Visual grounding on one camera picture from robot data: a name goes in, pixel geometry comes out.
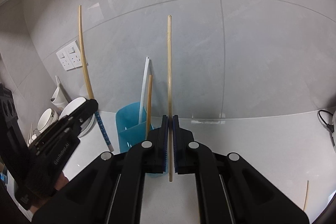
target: chopstick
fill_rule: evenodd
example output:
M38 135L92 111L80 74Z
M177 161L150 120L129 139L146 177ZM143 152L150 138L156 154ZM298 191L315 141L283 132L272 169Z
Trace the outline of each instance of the chopstick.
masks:
M29 140L32 138L33 124L30 125L30 131L28 133L27 146L29 146Z
M171 15L168 16L167 24L167 47L168 47L168 174L169 181L173 181L173 133L172 133L172 57L171 57Z
M303 211L306 211L307 208L307 201L308 201L308 191L309 191L309 180L307 180L307 189L306 189L306 197L304 199L304 206L303 206Z
M147 101L147 119L146 119L146 139L151 128L151 112L152 112L152 75L149 75L148 82L148 101Z

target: white bowl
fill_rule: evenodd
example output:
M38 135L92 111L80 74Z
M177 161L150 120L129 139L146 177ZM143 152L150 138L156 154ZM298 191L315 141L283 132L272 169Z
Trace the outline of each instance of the white bowl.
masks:
M63 118L65 115L70 115L75 109L77 109L80 105L82 105L86 99L84 97L79 97L74 100L72 100L62 111L61 115L59 118ZM78 137L82 137L85 135L91 126L93 125L93 122L95 120L95 115L93 114L92 118L87 119L85 122L82 123L81 125L81 133L78 135Z
M43 112L41 118L37 123L37 130L42 133L45 131L52 123L58 120L58 114L55 110L48 108L45 112Z

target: thin wooden stick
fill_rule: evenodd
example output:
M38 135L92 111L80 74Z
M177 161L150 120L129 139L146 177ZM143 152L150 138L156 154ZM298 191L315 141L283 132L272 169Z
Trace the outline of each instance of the thin wooden stick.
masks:
M171 57L171 15L168 16L167 26L167 46L168 46L168 173L169 181L173 181L173 133L172 133L172 57Z
M307 201L308 201L308 191L309 191L309 180L307 180L307 190L306 190L306 198L304 200L303 211L306 211L307 208Z
M30 125L30 131L28 133L28 139L27 139L27 145L29 146L29 140L31 139L32 137L32 130L33 130L33 124Z
M86 65L86 58L85 58L85 51L84 51L84 42L83 42L83 30L82 30L82 5L79 5L78 7L78 35L79 35L79 44L80 44L80 52L81 52L81 59L82 59L82 67L83 67L83 74L86 84L87 93L89 94L90 99L94 99L92 86L90 82L89 72L87 70ZM104 137L104 140L106 142L107 147L109 148L110 152L114 151L114 148L110 142L109 136L106 133L105 127L103 125L103 122L101 120L100 114L98 111L94 113L97 123L99 125L99 129L101 131L101 134Z
M152 75L149 75L148 82L148 101L147 101L147 120L146 120L146 139L151 128L151 112L152 112Z
M80 52L81 52L81 58L82 58L82 66L83 66L83 73L84 73L86 89L89 94L89 98L94 99L95 97L92 91L92 86L90 82L89 72L87 70L85 51L84 51L83 30L82 30L82 5L79 5L78 7L78 28L79 28L79 45L80 45Z

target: wall outlet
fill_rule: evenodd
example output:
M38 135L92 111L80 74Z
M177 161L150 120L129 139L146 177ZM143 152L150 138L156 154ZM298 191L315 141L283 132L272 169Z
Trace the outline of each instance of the wall outlet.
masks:
M70 59L67 53L65 52L64 48L56 52L56 55L65 70L70 70L70 69L75 68L74 65L70 62Z
M77 45L77 40L66 45L63 49L67 53L70 62L75 68L79 68L82 66L81 53Z

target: gray tile wall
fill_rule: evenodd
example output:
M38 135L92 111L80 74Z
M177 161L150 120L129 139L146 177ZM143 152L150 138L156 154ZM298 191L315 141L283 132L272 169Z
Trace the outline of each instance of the gray tile wall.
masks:
M25 139L42 113L53 105L50 98L56 85L44 67L29 36L21 0L0 6L0 78L9 88Z
M139 101L146 56L153 114L166 114L166 20L173 18L173 107L184 118L285 115L336 105L336 0L23 0L32 41L48 73L73 99L81 68L55 52L84 43L104 111Z

